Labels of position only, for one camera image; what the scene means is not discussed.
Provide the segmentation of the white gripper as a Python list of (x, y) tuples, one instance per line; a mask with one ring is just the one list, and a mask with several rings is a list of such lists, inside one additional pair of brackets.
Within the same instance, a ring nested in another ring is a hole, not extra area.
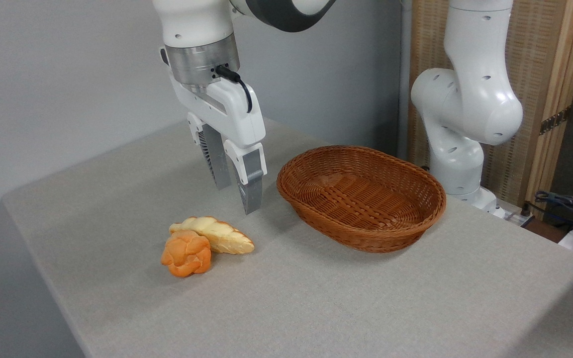
[[(227, 156), (235, 168), (245, 214), (262, 205), (268, 167), (261, 141), (266, 135), (258, 99), (245, 84), (236, 48), (161, 48), (179, 102), (192, 112), (188, 123), (217, 190), (231, 185)], [(230, 141), (223, 141), (223, 135)]]

